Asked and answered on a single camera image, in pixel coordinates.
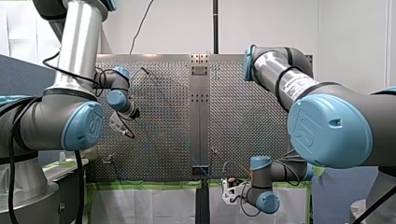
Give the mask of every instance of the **robotic arm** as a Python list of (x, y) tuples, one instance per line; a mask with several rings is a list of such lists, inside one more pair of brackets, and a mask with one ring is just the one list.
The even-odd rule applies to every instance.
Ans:
[[(271, 191), (272, 181), (292, 181), (297, 176), (310, 180), (311, 164), (338, 169), (380, 166), (380, 171), (396, 176), (395, 88), (362, 95), (338, 83), (317, 82), (299, 50), (256, 46), (245, 53), (244, 80), (273, 93), (289, 112), (290, 141), (301, 158), (308, 161), (279, 163), (268, 157), (251, 158), (251, 189), (242, 198), (261, 212), (273, 214), (279, 207), (279, 199)], [(226, 185), (225, 189), (226, 194), (230, 193)]]
[(319, 83), (277, 49), (249, 48), (244, 68), (246, 81), (264, 86), (290, 110), (290, 141), (309, 163), (344, 169), (396, 165), (393, 88), (362, 95), (337, 83)]
[[(52, 66), (57, 71), (54, 83), (44, 90), (42, 97), (0, 97), (2, 223), (11, 223), (9, 195), (13, 196), (19, 223), (59, 222), (57, 186), (48, 183), (38, 163), (37, 151), (77, 151), (96, 145), (103, 131), (104, 111), (97, 103), (94, 88), (111, 89), (107, 103), (118, 116), (113, 116), (110, 123), (139, 116), (139, 110), (128, 97), (128, 70), (122, 67), (106, 70), (105, 79), (96, 75), (101, 23), (108, 11), (115, 9), (113, 1), (34, 0), (34, 3), (58, 38), (62, 38), (62, 46), (58, 64)], [(11, 162), (15, 170), (14, 185), (8, 184), (13, 176)], [(14, 188), (13, 194), (8, 194), (11, 190), (8, 187)]]

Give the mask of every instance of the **cylindrical base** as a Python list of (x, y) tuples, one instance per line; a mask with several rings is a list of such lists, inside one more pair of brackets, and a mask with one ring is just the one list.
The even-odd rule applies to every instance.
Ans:
[[(58, 185), (50, 184), (45, 195), (15, 208), (19, 224), (58, 224), (60, 195)], [(0, 223), (11, 224), (8, 210), (0, 211)]]

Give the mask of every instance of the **perforated metal panel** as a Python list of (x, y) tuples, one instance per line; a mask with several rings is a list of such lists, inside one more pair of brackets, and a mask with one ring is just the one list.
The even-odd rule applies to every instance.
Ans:
[[(200, 65), (209, 66), (209, 73), (196, 76), (190, 55), (99, 57), (101, 68), (129, 69), (131, 97), (141, 108), (141, 119), (127, 121), (136, 136), (133, 140), (105, 125), (97, 160), (89, 165), (89, 181), (191, 180), (191, 156), (203, 165), (212, 164), (211, 174), (220, 177), (226, 161), (248, 167), (252, 156), (281, 157), (286, 113), (275, 97), (243, 81), (242, 55), (208, 59), (208, 64)], [(100, 102), (108, 120), (113, 111), (106, 104), (106, 93)]]
[[(135, 139), (121, 136), (105, 125), (97, 146), (98, 159), (90, 164), (87, 173), (90, 181), (191, 179), (189, 61), (190, 55), (98, 59), (97, 66), (104, 69), (128, 68), (133, 75), (131, 97), (141, 110), (141, 118), (126, 121)], [(108, 120), (113, 110), (106, 104), (106, 94), (100, 103)]]
[[(209, 163), (221, 177), (226, 161), (249, 167), (250, 157), (280, 158), (286, 151), (286, 113), (276, 98), (254, 82), (243, 81), (242, 56), (211, 55)], [(230, 164), (227, 174), (245, 176)]]

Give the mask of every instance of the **green tape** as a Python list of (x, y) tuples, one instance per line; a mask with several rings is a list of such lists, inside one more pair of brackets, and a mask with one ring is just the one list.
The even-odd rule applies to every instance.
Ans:
[(314, 166), (314, 175), (321, 176), (324, 173), (324, 168), (319, 166)]

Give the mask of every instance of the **small black object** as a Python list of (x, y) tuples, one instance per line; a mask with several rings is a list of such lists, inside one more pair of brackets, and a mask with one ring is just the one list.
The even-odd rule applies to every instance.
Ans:
[(208, 166), (197, 166), (193, 165), (192, 166), (192, 175), (206, 175), (209, 172), (209, 167)]

